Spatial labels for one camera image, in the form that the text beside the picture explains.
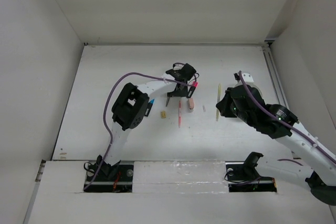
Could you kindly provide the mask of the slim yellow highlighter pen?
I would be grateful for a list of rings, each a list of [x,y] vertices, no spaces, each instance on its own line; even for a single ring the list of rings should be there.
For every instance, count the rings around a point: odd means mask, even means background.
[[[219,103],[221,100],[221,84],[218,84],[218,89],[217,89],[217,103]],[[220,116],[220,112],[218,109],[216,109],[216,122],[218,122]]]

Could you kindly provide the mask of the slim red highlighter pen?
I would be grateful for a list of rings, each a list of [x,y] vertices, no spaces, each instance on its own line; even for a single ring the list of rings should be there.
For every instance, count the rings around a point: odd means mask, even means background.
[[[181,124],[182,124],[182,101],[179,100],[179,103],[178,103],[178,107],[179,107],[179,110],[178,110],[178,126],[179,128],[181,127]]]

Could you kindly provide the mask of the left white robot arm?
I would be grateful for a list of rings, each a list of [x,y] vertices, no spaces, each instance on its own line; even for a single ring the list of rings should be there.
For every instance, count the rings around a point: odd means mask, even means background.
[[[168,98],[191,98],[197,86],[197,71],[188,63],[178,63],[179,69],[169,69],[162,76],[154,77],[138,72],[123,75],[112,87],[103,109],[103,124],[110,135],[106,152],[97,157],[95,176],[112,180],[118,172],[122,150],[130,132],[140,125],[150,101],[167,95]],[[107,124],[107,109],[117,86],[129,76],[148,79],[143,84],[126,83],[112,108],[112,125]]]

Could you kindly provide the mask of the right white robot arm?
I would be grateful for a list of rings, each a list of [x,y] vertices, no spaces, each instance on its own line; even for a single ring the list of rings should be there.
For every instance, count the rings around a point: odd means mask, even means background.
[[[249,84],[229,87],[216,104],[220,115],[240,119],[297,154],[304,165],[267,158],[251,152],[238,169],[226,176],[244,186],[262,177],[300,186],[319,201],[335,205],[335,155],[316,140],[296,115],[280,104],[266,104],[259,90]]]

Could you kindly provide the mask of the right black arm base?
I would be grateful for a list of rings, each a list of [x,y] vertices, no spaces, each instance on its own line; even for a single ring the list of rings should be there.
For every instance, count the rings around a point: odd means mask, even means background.
[[[243,162],[225,163],[224,181],[230,193],[277,192],[275,180],[260,176],[255,169],[261,157],[263,154],[251,152]]]

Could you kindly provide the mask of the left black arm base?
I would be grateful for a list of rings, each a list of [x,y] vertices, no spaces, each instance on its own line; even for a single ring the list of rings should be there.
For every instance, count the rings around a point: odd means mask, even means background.
[[[85,162],[86,179],[83,191],[86,193],[131,193],[133,186],[134,162],[121,162],[111,166],[103,162],[96,177],[98,166],[102,161],[99,155],[95,163]]]

